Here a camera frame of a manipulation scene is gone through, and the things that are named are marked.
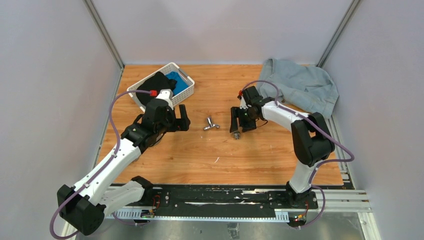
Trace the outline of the steel threaded pipe fitting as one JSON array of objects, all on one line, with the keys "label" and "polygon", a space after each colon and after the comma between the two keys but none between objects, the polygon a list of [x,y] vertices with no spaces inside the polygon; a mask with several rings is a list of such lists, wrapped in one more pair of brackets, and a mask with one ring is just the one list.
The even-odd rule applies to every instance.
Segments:
[{"label": "steel threaded pipe fitting", "polygon": [[241,138],[241,134],[239,131],[234,131],[231,133],[231,135],[235,140],[239,140]]}]

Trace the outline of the chrome water faucet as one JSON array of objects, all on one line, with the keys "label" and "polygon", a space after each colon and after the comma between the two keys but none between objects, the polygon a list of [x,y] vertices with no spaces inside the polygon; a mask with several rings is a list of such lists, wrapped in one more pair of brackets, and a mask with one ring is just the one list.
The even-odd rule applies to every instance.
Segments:
[{"label": "chrome water faucet", "polygon": [[208,131],[208,130],[211,130],[211,129],[219,129],[221,127],[219,124],[213,123],[213,120],[212,120],[212,117],[211,116],[208,116],[206,118],[206,122],[207,122],[207,126],[205,126],[203,128],[204,131]]}]

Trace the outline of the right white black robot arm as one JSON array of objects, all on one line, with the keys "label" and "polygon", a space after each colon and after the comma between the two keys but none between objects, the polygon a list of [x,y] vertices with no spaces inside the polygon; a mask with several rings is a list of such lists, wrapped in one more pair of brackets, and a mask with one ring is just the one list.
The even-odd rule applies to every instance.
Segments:
[{"label": "right white black robot arm", "polygon": [[297,164],[286,184],[285,200],[294,209],[306,202],[318,165],[335,150],[322,114],[304,113],[284,106],[272,97],[264,98],[255,86],[238,93],[240,105],[230,109],[230,135],[239,140],[241,133],[257,129],[257,121],[274,122],[291,132]]}]

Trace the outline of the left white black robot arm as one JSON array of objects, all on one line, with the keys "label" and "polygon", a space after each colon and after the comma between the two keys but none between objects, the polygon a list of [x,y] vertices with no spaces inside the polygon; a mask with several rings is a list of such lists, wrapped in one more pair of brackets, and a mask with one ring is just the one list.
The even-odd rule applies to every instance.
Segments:
[{"label": "left white black robot arm", "polygon": [[60,216],[85,236],[93,234],[105,217],[137,202],[145,207],[154,199],[152,183],[141,176],[108,191],[109,186],[148,148],[156,145],[166,133],[188,131],[190,119],[185,105],[178,106],[180,117],[165,99],[153,98],[132,124],[117,136],[115,146],[85,177],[73,186],[64,184],[57,191],[58,209],[50,223]]}]

